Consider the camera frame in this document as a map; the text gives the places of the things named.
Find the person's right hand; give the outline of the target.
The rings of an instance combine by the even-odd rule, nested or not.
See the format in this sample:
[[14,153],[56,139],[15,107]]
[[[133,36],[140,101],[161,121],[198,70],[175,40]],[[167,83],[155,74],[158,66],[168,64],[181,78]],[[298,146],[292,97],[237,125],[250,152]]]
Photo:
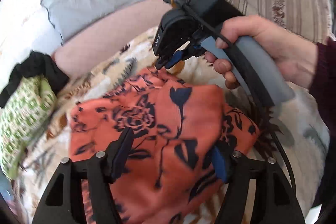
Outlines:
[[258,15],[226,20],[221,34],[232,43],[240,36],[254,38],[272,57],[286,81],[310,88],[318,61],[316,44]]

